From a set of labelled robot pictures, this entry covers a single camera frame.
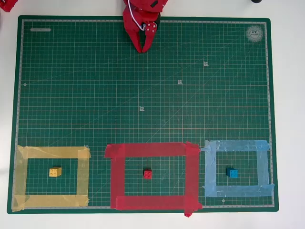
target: white table surface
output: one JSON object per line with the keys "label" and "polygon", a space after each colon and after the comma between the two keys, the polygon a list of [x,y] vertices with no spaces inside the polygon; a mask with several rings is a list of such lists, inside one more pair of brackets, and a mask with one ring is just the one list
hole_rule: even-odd
{"label": "white table surface", "polygon": [[0,228],[305,228],[305,1],[169,0],[164,16],[264,17],[272,27],[279,212],[180,214],[6,213],[19,15],[121,15],[122,0],[19,0],[0,10]]}

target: red robot part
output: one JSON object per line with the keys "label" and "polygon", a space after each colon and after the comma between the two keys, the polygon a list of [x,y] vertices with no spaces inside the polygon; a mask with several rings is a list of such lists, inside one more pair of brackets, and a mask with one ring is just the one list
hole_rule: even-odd
{"label": "red robot part", "polygon": [[[160,12],[168,0],[124,0],[124,27],[139,53],[151,47],[160,21]],[[145,31],[145,44],[141,47],[139,32]]]}
{"label": "red robot part", "polygon": [[5,12],[10,12],[18,0],[0,0],[0,8]]}

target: red tape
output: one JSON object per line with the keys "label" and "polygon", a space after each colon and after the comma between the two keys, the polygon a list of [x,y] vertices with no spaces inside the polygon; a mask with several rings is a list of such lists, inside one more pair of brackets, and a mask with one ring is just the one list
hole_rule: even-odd
{"label": "red tape", "polygon": [[[125,157],[186,156],[184,196],[125,196]],[[200,148],[191,143],[145,143],[107,145],[111,158],[111,208],[117,210],[184,210],[187,217],[199,209]]]}

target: printed logo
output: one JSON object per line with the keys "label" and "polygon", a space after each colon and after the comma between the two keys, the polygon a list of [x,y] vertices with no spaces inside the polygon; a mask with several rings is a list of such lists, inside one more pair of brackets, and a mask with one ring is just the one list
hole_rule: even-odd
{"label": "printed logo", "polygon": [[260,42],[263,38],[263,31],[259,26],[251,26],[247,30],[247,38],[252,42]]}

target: blue cube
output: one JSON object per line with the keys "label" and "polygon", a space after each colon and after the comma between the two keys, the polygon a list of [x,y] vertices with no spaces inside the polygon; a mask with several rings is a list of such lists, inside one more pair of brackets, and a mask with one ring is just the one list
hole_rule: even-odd
{"label": "blue cube", "polygon": [[227,168],[226,173],[229,178],[238,178],[238,170],[235,168]]}

